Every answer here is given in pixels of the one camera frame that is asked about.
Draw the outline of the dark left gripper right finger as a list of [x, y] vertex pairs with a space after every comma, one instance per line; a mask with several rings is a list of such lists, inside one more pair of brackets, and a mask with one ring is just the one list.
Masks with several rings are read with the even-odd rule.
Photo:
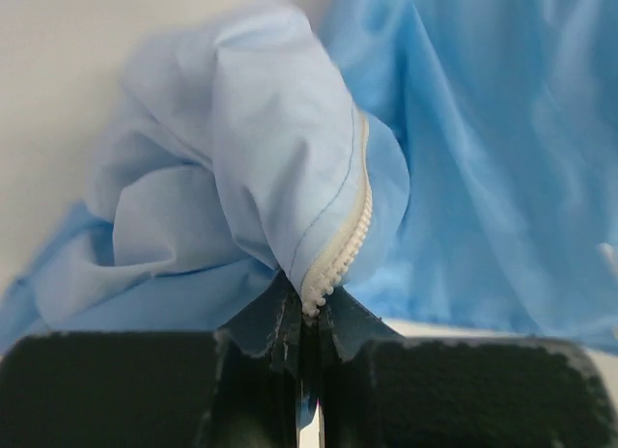
[[406, 337], [337, 289], [308, 323], [324, 447], [613, 447], [617, 409], [579, 347]]

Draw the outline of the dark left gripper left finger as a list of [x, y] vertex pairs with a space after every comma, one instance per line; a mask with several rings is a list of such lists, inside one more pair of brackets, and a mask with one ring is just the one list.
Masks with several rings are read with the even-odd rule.
[[295, 447], [299, 299], [284, 275], [212, 332], [67, 332], [1, 362], [5, 447]]

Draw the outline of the light blue zip jacket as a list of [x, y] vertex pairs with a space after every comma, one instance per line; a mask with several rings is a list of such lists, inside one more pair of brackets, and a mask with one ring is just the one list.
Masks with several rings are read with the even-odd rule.
[[268, 2], [156, 34], [88, 189], [1, 298], [211, 330], [277, 271], [388, 318], [617, 351], [617, 0]]

